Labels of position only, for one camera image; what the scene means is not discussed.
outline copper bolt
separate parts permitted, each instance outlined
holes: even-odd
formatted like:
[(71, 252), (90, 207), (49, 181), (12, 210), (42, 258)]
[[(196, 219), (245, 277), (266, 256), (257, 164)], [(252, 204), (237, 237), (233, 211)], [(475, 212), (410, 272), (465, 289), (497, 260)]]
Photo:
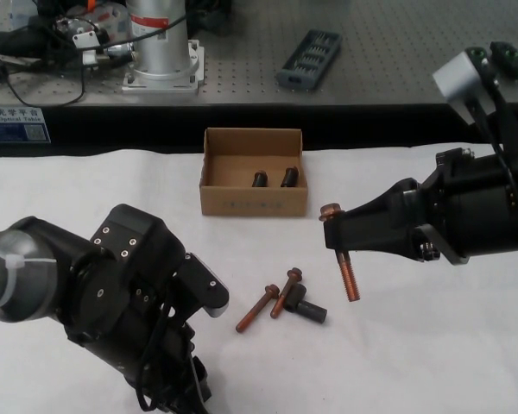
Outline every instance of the copper bolt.
[(243, 317), (238, 325), (236, 325), (236, 332), (241, 334), (243, 333), (254, 321), (254, 319), (259, 315), (259, 312), (267, 306), (267, 303), (270, 302), (270, 299), (278, 298), (278, 294), (280, 293), (280, 289), (278, 289), (277, 285), (268, 285), (265, 286), (265, 294), (262, 295), (262, 298), (256, 303), (256, 305), (251, 308), (248, 314)]
[[(341, 214), (343, 211), (339, 204), (332, 203), (327, 204), (320, 208), (321, 222), (333, 219), (336, 215)], [(361, 298), (359, 289), (357, 287), (357, 281), (355, 280), (355, 274), (353, 273), (353, 267), (351, 266), (351, 258), (349, 252), (336, 251), (336, 259), (338, 260), (339, 270), (342, 273), (342, 279), (344, 280), (345, 292), (350, 302), (354, 302)]]
[(290, 292), (290, 289), (293, 285), (303, 280), (303, 277), (301, 276), (302, 274), (303, 273), (301, 272), (301, 270), (297, 267), (294, 267), (293, 269), (287, 271), (287, 282), (284, 285), (284, 288), (282, 289), (282, 292), (275, 303), (275, 307), (270, 312), (270, 317), (276, 319), (280, 316), (282, 310), (284, 309), (284, 302), (286, 301), (287, 294)]

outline white bracket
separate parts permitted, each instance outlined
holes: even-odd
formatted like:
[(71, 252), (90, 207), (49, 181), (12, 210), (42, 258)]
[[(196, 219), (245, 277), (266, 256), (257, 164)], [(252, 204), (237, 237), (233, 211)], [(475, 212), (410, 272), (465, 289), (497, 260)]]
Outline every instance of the white bracket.
[[(100, 46), (100, 42), (98, 41), (98, 37), (94, 32), (86, 32), (81, 34), (76, 34), (73, 36), (73, 43), (77, 47), (77, 49), (84, 49), (86, 47), (96, 47)], [(83, 65), (96, 65), (98, 63), (98, 59), (96, 59), (96, 51), (95, 50), (85, 50), (83, 52)]]

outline white paper sheet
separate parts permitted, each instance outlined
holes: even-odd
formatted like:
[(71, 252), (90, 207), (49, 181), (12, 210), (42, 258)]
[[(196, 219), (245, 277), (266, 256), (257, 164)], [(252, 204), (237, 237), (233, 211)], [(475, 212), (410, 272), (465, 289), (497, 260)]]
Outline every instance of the white paper sheet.
[[(420, 264), (351, 253), (361, 301), (346, 301), (319, 207), (357, 207), (458, 144), (305, 153), (309, 213), (295, 219), (203, 217), (202, 156), (122, 151), (91, 158), (0, 160), (0, 230), (38, 216), (90, 237), (112, 207), (161, 217), (231, 290), (219, 319), (190, 321), (213, 392), (212, 414), (518, 413), (518, 253)], [(485, 146), (470, 146), (489, 154)], [(238, 320), (266, 284), (299, 267), (319, 326), (268, 310)], [(51, 320), (0, 323), (0, 414), (136, 414), (123, 377)]]

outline screwdriver bit holder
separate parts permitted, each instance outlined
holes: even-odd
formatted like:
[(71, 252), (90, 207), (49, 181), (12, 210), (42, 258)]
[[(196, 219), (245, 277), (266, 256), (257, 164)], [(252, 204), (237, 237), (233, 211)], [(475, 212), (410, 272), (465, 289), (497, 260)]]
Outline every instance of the screwdriver bit holder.
[(314, 89), (336, 56), (341, 42), (340, 34), (309, 30), (276, 75), (278, 85), (289, 89)]

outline cardboard box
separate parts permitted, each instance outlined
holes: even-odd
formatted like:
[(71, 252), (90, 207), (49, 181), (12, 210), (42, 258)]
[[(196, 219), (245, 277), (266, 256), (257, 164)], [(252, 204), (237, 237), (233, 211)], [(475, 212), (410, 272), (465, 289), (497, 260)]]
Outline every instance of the cardboard box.
[[(299, 129), (209, 128), (199, 183), (201, 212), (206, 216), (304, 216), (307, 181)], [(281, 188), (286, 169), (297, 166), (296, 187)], [(268, 187), (252, 187), (257, 171)]]

